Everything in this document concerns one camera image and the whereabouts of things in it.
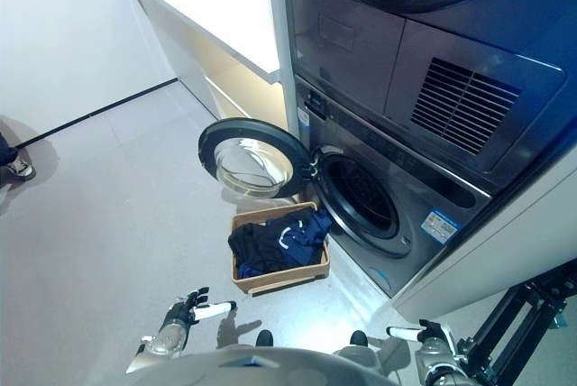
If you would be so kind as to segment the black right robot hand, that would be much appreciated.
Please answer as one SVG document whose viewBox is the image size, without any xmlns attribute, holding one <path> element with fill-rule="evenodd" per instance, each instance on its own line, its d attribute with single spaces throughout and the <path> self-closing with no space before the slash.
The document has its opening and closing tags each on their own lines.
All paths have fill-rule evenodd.
<svg viewBox="0 0 577 386">
<path fill-rule="evenodd" d="M 421 344 L 428 339 L 437 338 L 448 346 L 452 354 L 456 354 L 456 344 L 448 325 L 426 319 L 420 319 L 418 323 L 419 327 L 388 326 L 386 333 L 390 337 Z"/>
</svg>

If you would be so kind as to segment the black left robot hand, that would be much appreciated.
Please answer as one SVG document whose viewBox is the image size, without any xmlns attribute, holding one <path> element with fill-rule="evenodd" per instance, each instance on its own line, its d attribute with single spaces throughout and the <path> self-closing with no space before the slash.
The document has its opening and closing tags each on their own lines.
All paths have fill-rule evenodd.
<svg viewBox="0 0 577 386">
<path fill-rule="evenodd" d="M 193 326 L 200 320 L 224 315 L 237 308 L 233 300 L 209 303 L 208 293 L 208 287 L 201 287 L 191 291 L 185 298 L 178 299 L 167 312 L 163 325 L 181 323 Z"/>
</svg>

